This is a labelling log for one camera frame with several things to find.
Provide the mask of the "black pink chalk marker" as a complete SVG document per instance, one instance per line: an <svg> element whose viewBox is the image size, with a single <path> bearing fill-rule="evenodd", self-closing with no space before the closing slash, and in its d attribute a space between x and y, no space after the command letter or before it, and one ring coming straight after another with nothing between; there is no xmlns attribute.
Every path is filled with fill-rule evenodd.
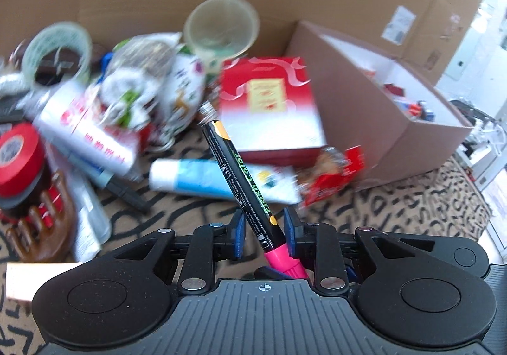
<svg viewBox="0 0 507 355"><path fill-rule="evenodd" d="M271 268L293 279L306 279L306 269L298 259L291 257L283 230L210 102L205 101L199 107L198 121L222 175Z"/></svg>

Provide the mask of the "white blue cream tube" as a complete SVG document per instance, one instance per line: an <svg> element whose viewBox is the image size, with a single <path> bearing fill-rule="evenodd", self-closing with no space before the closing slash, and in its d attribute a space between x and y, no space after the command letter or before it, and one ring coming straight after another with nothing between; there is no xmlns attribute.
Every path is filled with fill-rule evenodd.
<svg viewBox="0 0 507 355"><path fill-rule="evenodd" d="M294 205L302 201L297 176L290 167L248 165L261 195L268 203ZM153 191L233 200L216 161L211 159L157 159L151 165Z"/></svg>

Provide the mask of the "blue black erasable marker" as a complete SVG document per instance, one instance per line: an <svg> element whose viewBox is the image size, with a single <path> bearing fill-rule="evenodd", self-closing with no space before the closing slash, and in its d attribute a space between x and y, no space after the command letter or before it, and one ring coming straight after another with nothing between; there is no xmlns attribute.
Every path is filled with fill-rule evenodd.
<svg viewBox="0 0 507 355"><path fill-rule="evenodd" d="M120 178L112 174L112 172L92 165L73 153L68 154L67 159L72 165L82 171L98 188L106 189L106 191L123 200L124 203L135 208L135 210L139 212L148 213L151 210L151 206L141 195L135 192L127 183L124 183Z"/></svg>

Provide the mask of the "brown cardboard sorting box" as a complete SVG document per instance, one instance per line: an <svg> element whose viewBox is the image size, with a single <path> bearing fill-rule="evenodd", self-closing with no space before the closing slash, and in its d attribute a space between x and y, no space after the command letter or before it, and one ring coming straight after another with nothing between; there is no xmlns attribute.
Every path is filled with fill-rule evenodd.
<svg viewBox="0 0 507 355"><path fill-rule="evenodd" d="M301 21L285 53L306 64L328 145L361 146L358 189L437 169L470 134L427 80L373 45Z"/></svg>

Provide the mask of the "red snack packet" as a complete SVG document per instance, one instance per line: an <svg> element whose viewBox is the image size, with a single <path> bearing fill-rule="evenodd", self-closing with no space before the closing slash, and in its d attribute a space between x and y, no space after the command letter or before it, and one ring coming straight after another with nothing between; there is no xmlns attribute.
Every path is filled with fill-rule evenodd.
<svg viewBox="0 0 507 355"><path fill-rule="evenodd" d="M335 147L324 147L315 165L297 171L301 206L309 207L338 194L364 169L361 146L347 148L344 153Z"/></svg>

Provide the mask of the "clear plastic tube sleeve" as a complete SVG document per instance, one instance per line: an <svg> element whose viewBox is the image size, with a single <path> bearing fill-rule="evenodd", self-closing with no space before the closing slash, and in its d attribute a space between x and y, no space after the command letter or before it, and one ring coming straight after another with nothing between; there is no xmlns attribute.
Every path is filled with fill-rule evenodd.
<svg viewBox="0 0 507 355"><path fill-rule="evenodd" d="M76 241L72 255L76 262L88 262L101 251L112 235L112 224L88 179L52 144L45 143L46 158L52 171L64 174L68 192L78 215Z"/></svg>

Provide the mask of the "red white gift box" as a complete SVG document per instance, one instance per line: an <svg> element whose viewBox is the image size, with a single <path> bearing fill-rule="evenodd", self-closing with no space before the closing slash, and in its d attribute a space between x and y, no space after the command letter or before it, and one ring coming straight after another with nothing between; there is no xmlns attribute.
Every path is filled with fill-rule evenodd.
<svg viewBox="0 0 507 355"><path fill-rule="evenodd" d="M301 57L229 60L219 80L219 117L246 162L315 164L327 141Z"/></svg>

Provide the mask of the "white red printed plastic bag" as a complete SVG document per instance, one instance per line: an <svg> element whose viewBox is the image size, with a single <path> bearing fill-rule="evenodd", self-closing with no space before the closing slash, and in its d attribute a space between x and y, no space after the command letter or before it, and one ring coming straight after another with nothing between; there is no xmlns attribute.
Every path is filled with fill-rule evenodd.
<svg viewBox="0 0 507 355"><path fill-rule="evenodd" d="M119 177L139 180L139 136L102 123L96 92L95 86L68 80L35 92L25 111L46 139Z"/></svg>

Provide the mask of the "black electrical tape roll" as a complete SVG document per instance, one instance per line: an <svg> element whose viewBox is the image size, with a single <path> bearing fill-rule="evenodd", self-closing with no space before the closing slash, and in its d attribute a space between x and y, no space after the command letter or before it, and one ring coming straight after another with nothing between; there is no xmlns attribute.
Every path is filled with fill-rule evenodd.
<svg viewBox="0 0 507 355"><path fill-rule="evenodd" d="M40 201L40 193L51 187L51 172L46 166L19 195L2 195L1 214L8 219L21 219L28 215L28 209Z"/></svg>

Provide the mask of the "red electrical tape roll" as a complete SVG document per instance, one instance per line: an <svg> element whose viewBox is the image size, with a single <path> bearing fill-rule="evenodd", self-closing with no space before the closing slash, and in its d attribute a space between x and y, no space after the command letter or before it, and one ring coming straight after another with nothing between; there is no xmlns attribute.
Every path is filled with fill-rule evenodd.
<svg viewBox="0 0 507 355"><path fill-rule="evenodd" d="M17 124L1 136L1 197L19 195L33 182L45 162L40 136L32 124Z"/></svg>

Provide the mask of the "translucent plastic funnel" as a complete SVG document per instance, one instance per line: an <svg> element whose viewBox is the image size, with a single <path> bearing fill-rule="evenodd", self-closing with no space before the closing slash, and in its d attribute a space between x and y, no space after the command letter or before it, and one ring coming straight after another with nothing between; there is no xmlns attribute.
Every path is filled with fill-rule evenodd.
<svg viewBox="0 0 507 355"><path fill-rule="evenodd" d="M244 55L260 33L260 17L246 0L207 0L192 10L183 27L186 46L208 74Z"/></svg>

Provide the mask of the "white shipping label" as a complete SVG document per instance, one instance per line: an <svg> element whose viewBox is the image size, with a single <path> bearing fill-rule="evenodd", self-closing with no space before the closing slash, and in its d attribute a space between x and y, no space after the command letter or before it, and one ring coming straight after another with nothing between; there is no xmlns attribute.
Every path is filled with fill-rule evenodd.
<svg viewBox="0 0 507 355"><path fill-rule="evenodd" d="M394 44L402 45L412 29L417 15L406 7L399 5L382 32L381 38Z"/></svg>

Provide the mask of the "patterned clear tape roll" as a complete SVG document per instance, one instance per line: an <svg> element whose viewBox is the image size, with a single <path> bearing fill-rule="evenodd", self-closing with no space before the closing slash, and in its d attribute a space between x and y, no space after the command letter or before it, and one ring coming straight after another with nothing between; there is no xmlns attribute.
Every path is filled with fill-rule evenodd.
<svg viewBox="0 0 507 355"><path fill-rule="evenodd" d="M93 43L88 31L72 21L61 21L41 30L25 49L21 72L25 80L35 84L35 78L43 59L52 55L52 63L58 73L63 70L59 60L62 51L71 51L77 55L77 70L71 77L83 84L88 83L91 72Z"/></svg>

